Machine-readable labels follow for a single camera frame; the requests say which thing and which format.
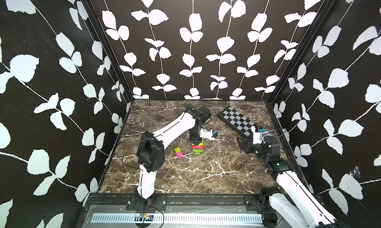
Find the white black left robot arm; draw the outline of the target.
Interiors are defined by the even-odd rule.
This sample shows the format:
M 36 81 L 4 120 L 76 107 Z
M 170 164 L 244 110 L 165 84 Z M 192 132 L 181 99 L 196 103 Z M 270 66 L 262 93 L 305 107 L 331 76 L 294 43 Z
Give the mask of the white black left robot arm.
M 165 162 L 165 150 L 167 147 L 186 131 L 190 133 L 190 142 L 200 146 L 204 138 L 214 139 L 216 133 L 212 130 L 202 129 L 211 112 L 207 106 L 197 109 L 193 106 L 185 108 L 180 116 L 167 126 L 153 133 L 143 133 L 137 150 L 140 170 L 140 181 L 137 194 L 143 202 L 152 199 L 155 193 L 155 181 L 157 171 Z

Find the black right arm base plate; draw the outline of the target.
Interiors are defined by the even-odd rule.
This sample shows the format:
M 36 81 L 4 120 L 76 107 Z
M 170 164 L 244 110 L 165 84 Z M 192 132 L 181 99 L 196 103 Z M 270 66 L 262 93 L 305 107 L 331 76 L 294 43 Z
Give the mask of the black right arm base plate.
M 247 211 L 274 212 L 269 202 L 269 196 L 263 194 L 244 195 L 244 205 Z

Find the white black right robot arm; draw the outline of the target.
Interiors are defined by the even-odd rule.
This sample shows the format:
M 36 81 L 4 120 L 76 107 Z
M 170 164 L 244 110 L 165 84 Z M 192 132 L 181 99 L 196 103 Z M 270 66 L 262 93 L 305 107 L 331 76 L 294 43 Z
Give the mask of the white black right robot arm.
M 291 228 L 339 228 L 340 224 L 304 186 L 297 173 L 280 156 L 280 143 L 271 135 L 255 133 L 253 139 L 237 138 L 240 150 L 253 154 L 277 186 L 262 188 L 260 194 L 245 196 L 247 208 L 273 211 L 281 216 L 277 225 Z

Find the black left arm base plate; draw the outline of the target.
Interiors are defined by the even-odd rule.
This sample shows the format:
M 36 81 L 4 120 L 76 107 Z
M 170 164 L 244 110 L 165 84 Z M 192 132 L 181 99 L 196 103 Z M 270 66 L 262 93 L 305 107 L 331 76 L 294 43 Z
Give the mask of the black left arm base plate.
M 139 194 L 132 194 L 129 197 L 126 210 L 142 212 L 154 209 L 165 211 L 166 203 L 167 195 L 165 194 L 153 194 L 147 199 L 143 199 Z

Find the red lego brick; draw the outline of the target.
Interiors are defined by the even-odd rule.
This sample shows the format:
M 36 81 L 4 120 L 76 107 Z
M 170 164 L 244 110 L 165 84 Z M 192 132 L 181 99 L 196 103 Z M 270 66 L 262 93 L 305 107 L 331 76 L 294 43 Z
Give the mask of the red lego brick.
M 193 146 L 192 147 L 193 150 L 203 150 L 203 146 Z

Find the lime 2x4 lego brick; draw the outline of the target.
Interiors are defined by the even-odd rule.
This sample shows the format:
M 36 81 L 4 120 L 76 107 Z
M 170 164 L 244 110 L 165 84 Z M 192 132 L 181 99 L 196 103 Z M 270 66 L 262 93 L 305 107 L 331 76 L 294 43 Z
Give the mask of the lime 2x4 lego brick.
M 199 144 L 203 144 L 203 140 L 200 142 L 195 142 L 193 145 L 199 145 Z

